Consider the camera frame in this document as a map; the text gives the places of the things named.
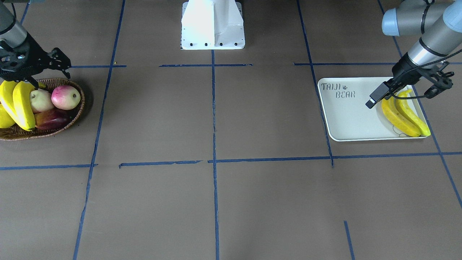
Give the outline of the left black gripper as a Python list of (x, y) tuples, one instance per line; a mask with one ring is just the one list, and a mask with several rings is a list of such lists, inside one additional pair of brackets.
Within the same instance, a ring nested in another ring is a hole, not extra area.
[(424, 97), (432, 99), (453, 86), (450, 78), (455, 73), (445, 71), (449, 64), (449, 61), (439, 62), (437, 59), (416, 65), (411, 61), (409, 54), (405, 54), (392, 68), (393, 78), (388, 80), (389, 92), (397, 94), (403, 87), (416, 84), (423, 77), (432, 82), (432, 86), (424, 92)]

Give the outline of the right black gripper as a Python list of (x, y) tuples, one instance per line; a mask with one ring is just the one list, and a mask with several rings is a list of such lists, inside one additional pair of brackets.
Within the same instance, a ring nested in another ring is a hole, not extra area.
[(1, 78), (7, 81), (27, 81), (36, 90), (39, 83), (34, 75), (43, 72), (45, 64), (48, 69), (61, 71), (66, 79), (71, 79), (68, 69), (71, 60), (59, 48), (53, 48), (49, 53), (44, 51), (36, 40), (27, 34), (25, 41), (19, 46), (12, 47), (1, 39)]

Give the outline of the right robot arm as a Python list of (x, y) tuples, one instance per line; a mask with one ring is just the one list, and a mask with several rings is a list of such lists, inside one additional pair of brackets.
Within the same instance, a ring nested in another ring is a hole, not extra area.
[(1, 1), (0, 57), (1, 78), (5, 81), (26, 81), (38, 88), (33, 76), (46, 69), (61, 71), (71, 79), (70, 59), (59, 49), (46, 52), (18, 21), (15, 0)]

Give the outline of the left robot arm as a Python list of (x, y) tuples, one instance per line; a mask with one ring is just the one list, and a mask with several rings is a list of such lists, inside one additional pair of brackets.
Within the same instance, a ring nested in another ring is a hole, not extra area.
[(393, 77), (378, 88), (378, 97), (389, 99), (421, 78), (432, 82), (423, 97), (431, 99), (452, 88), (453, 72), (444, 72), (447, 59), (461, 44), (461, 1), (403, 0), (385, 12), (382, 31), (388, 36), (420, 35), (418, 41), (393, 66)]

